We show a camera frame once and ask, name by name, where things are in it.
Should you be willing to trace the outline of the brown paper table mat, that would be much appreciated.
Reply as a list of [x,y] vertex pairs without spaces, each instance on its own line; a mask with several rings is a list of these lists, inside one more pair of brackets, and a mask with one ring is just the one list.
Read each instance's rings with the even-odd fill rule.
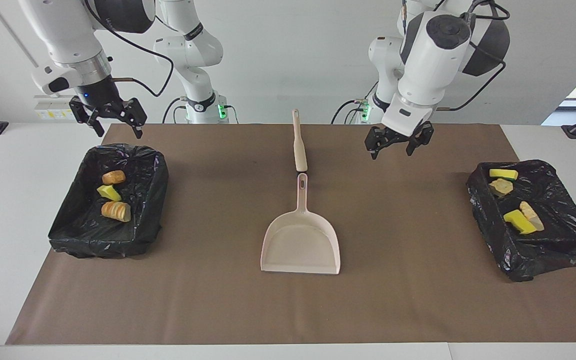
[[146,255],[50,251],[7,344],[576,342],[576,268],[513,282],[466,182],[517,159],[498,125],[439,124],[411,157],[365,150],[367,126],[303,125],[308,208],[334,227],[338,275],[260,269],[271,221],[295,209],[288,124],[110,126],[104,143],[163,153],[162,228]]

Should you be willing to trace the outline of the orange crusty bread piece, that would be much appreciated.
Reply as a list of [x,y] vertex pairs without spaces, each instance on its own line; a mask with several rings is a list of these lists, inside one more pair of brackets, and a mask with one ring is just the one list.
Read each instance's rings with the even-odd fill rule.
[[521,203],[519,203],[519,210],[523,216],[535,227],[535,230],[543,231],[545,229],[545,226],[537,212],[535,212],[533,207],[528,202],[521,201]]

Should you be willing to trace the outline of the pale bread chunk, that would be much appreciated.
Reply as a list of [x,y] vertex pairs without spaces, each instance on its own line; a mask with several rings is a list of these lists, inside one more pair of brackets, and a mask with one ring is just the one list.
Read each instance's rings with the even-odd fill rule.
[[103,217],[128,223],[131,220],[131,207],[125,202],[105,202],[100,213]]

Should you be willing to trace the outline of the yellow sponge block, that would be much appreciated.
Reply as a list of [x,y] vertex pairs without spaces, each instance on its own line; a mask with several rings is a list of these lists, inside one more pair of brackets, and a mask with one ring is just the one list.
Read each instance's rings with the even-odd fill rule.
[[519,234],[527,235],[537,232],[537,227],[519,209],[512,210],[503,214],[503,220],[510,223]]

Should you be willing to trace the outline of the thin green yellow sponge scrap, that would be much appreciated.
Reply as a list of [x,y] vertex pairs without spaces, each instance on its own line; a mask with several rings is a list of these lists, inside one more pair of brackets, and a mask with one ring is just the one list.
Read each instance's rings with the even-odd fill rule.
[[102,198],[109,199],[112,202],[121,202],[121,194],[114,188],[113,185],[99,186],[96,191]]

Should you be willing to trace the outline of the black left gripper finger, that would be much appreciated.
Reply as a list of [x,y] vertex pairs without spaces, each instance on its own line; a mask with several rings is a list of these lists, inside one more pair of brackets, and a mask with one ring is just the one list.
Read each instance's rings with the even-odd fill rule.
[[421,123],[409,137],[406,147],[406,153],[411,157],[416,148],[426,146],[430,143],[434,134],[434,126],[430,121]]
[[371,127],[365,138],[365,148],[372,160],[376,160],[385,142],[385,130],[380,127]]

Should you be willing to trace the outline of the pink handled hand brush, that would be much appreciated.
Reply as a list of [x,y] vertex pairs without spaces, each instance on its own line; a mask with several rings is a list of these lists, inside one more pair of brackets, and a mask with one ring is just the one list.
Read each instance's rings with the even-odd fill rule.
[[294,160],[295,170],[298,173],[306,173],[308,170],[306,146],[301,132],[301,121],[298,109],[292,110],[293,130],[294,130]]

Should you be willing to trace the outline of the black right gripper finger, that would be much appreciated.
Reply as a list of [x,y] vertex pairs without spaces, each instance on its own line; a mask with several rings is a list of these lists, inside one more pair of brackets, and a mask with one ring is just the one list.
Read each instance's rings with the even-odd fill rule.
[[98,120],[98,111],[93,109],[91,114],[87,113],[86,105],[80,100],[78,96],[73,96],[69,101],[70,110],[77,123],[87,125],[96,135],[102,138],[105,135],[105,130]]
[[137,139],[142,138],[142,127],[146,121],[146,111],[137,98],[133,97],[130,100],[122,102],[122,123],[131,127]]

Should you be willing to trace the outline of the white wall socket box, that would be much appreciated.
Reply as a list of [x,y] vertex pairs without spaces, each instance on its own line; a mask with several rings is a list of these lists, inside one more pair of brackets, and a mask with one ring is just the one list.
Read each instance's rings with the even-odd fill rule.
[[76,122],[70,100],[73,95],[35,95],[34,111],[41,120]]

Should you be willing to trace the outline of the pale yellow foam piece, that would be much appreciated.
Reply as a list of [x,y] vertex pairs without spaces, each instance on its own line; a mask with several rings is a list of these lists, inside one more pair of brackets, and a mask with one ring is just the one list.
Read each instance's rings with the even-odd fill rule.
[[505,178],[496,178],[488,184],[488,187],[497,198],[503,198],[514,191],[514,183]]

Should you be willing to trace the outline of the black bag lined bin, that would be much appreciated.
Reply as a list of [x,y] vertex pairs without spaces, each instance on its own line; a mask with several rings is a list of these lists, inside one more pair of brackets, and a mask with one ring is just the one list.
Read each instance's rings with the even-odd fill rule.
[[[513,190],[496,196],[493,169],[514,170]],[[546,161],[480,162],[466,182],[473,218],[498,268],[514,282],[576,267],[576,203]],[[521,234],[503,216],[522,202],[535,210],[544,230]]]
[[[121,222],[101,214],[110,202],[98,193],[102,175],[122,170],[126,181],[112,185],[131,219]],[[114,143],[90,148],[48,232],[52,248],[76,258],[125,258],[143,255],[160,232],[169,183],[164,155],[145,145]]]

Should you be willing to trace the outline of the pink plastic dustpan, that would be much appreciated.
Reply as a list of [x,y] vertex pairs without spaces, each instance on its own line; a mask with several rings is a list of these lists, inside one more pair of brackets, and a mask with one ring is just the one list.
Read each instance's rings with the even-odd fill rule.
[[338,275],[338,235],[329,221],[307,208],[309,178],[296,178],[295,210],[277,216],[265,231],[260,255],[263,272]]

